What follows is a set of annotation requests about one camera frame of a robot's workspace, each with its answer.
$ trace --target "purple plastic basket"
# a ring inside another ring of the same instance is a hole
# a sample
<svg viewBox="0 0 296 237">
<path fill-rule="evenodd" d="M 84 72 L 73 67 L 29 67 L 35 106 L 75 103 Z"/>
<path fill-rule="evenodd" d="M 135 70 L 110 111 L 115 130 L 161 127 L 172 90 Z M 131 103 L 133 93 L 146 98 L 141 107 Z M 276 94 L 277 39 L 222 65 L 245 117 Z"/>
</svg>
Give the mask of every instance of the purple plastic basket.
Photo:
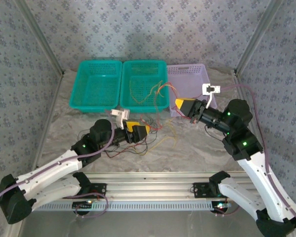
<svg viewBox="0 0 296 237">
<path fill-rule="evenodd" d="M 206 100 L 207 96 L 202 95 L 202 84 L 209 83 L 209 78 L 204 64 L 181 64 L 169 65 L 168 82 L 177 89 L 179 96 L 183 98 L 196 98 Z M 179 117 L 180 114 L 176 111 L 176 97 L 169 88 L 170 93 L 170 115 L 171 117 Z M 210 106 L 217 108 L 215 97 L 213 97 Z"/>
</svg>

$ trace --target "white arm segment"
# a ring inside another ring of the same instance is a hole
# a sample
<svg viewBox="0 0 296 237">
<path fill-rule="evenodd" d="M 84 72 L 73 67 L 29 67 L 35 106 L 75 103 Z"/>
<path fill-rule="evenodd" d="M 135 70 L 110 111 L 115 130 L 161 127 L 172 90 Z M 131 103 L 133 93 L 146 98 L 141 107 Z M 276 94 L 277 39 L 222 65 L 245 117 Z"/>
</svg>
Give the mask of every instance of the white arm segment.
<svg viewBox="0 0 296 237">
<path fill-rule="evenodd" d="M 32 211 L 49 202 L 68 196 L 74 196 L 80 191 L 80 189 L 79 182 L 75 177 L 56 181 L 33 197 L 36 199 L 36 202 L 32 206 Z"/>
<path fill-rule="evenodd" d="M 74 151 L 67 150 L 64 154 L 62 154 L 57 159 L 51 161 L 50 163 L 47 163 L 46 165 L 30 172 L 27 174 L 23 174 L 18 176 L 18 182 L 27 180 L 30 178 L 33 174 L 36 174 L 40 172 L 41 170 L 45 169 L 46 167 L 50 166 L 51 164 L 57 163 L 57 165 L 51 169 L 49 169 L 46 172 L 43 172 L 42 174 L 38 175 L 32 180 L 29 180 L 29 182 L 22 184 L 19 186 L 20 190 L 25 190 L 26 193 L 24 194 L 24 197 L 27 200 L 30 200 L 34 197 L 37 193 L 39 193 L 41 190 L 46 188 L 48 185 L 54 183 L 58 179 L 64 177 L 66 174 L 69 174 L 71 172 L 77 171 L 82 168 L 82 162 L 78 161 L 78 159 L 72 159 L 66 162 L 60 162 L 61 160 L 69 157 L 77 156 L 77 154 Z"/>
<path fill-rule="evenodd" d="M 257 210 L 265 209 L 265 205 L 260 197 L 250 193 L 248 190 L 237 184 L 233 178 L 226 178 L 218 184 L 222 195 L 231 198 L 239 206 L 248 212 L 254 220 L 257 220 Z"/>
<path fill-rule="evenodd" d="M 258 152 L 251 156 L 251 160 L 238 160 L 240 166 L 245 170 L 250 179 L 252 180 L 257 191 L 261 195 L 261 198 L 266 206 L 267 214 L 273 221 L 283 222 L 283 219 L 288 218 L 291 220 L 294 218 L 293 214 L 286 208 L 278 195 L 275 193 L 265 171 L 265 155 Z M 280 191 L 282 196 L 286 198 L 291 208 L 296 212 L 296 204 L 287 195 L 282 185 L 274 175 L 270 167 L 270 175 L 273 178 L 275 186 Z"/>
</svg>

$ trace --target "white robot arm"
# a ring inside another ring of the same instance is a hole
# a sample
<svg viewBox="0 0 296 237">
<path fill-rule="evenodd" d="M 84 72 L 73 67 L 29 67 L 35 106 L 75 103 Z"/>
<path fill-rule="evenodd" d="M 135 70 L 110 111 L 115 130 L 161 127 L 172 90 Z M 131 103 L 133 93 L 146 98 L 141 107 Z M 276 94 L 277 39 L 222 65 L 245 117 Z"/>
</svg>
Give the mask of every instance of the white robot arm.
<svg viewBox="0 0 296 237">
<path fill-rule="evenodd" d="M 181 98 L 177 107 L 191 123 L 203 122 L 225 134 L 222 140 L 227 152 L 244 169 L 261 198 L 240 187 L 226 172 L 221 171 L 209 179 L 216 195 L 234 200 L 256 221 L 267 237 L 283 237 L 296 228 L 296 203 L 288 196 L 265 162 L 265 153 L 256 136 L 247 128 L 252 114 L 246 101 L 231 100 L 224 112 L 207 106 L 207 101 Z"/>
<path fill-rule="evenodd" d="M 108 146 L 123 141 L 138 143 L 148 133 L 149 128 L 138 122 L 125 122 L 123 128 L 114 129 L 113 123 L 100 119 L 88 134 L 55 160 L 16 178 L 11 174 L 5 176 L 0 183 L 0 207 L 7 222 L 17 223 L 48 202 L 92 193 L 89 179 L 81 172 L 60 179 L 100 158 Z"/>
</svg>

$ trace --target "table surface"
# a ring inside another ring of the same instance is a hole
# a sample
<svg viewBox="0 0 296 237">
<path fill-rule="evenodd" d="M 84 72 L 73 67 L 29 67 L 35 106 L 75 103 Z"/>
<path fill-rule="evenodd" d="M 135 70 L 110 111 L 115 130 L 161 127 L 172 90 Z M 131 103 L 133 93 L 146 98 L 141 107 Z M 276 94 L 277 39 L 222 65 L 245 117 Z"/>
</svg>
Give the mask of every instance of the table surface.
<svg viewBox="0 0 296 237">
<path fill-rule="evenodd" d="M 226 87 L 233 84 L 232 77 L 229 74 L 214 69 L 207 69 L 207 73 L 212 85 Z M 81 137 L 88 132 L 86 129 L 89 129 L 96 120 L 106 118 L 105 114 L 84 114 L 69 107 L 75 76 L 76 72 L 66 71 L 63 77 L 38 166 L 42 166 L 63 154 L 77 142 L 79 133 L 79 137 Z M 216 94 L 218 109 L 222 111 L 231 99 L 237 97 L 236 89 Z M 156 114 L 149 114 L 149 116 L 156 118 Z M 130 119 L 139 119 L 139 117 L 140 114 L 130 114 Z M 157 139 L 149 144 L 149 152 L 145 156 L 121 153 L 114 158 L 109 158 L 105 153 L 102 153 L 101 158 L 83 168 L 82 171 L 215 172 L 242 170 L 238 163 L 225 151 L 222 142 L 206 134 L 204 124 L 190 124 L 184 118 L 172 119 L 169 111 L 160 113 L 160 121 L 164 127 L 158 131 Z M 223 138 L 221 133 L 213 129 L 208 130 L 213 136 Z M 149 134 L 147 142 L 149 143 L 154 138 L 155 135 Z"/>
</svg>

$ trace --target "wall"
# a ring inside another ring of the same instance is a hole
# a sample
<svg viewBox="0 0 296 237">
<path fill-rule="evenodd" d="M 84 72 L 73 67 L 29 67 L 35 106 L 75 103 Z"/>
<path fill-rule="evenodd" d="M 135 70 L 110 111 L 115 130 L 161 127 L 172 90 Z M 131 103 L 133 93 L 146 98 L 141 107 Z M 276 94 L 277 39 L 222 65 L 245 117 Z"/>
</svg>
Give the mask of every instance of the wall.
<svg viewBox="0 0 296 237">
<path fill-rule="evenodd" d="M 57 76 L 13 1 L 0 1 L 0 180 L 31 169 Z M 0 236 L 6 220 L 0 210 Z"/>
<path fill-rule="evenodd" d="M 269 0 L 26 0 L 61 66 L 93 58 L 235 68 Z"/>
<path fill-rule="evenodd" d="M 296 0 L 285 0 L 242 81 L 257 94 L 272 169 L 296 201 Z"/>
</svg>

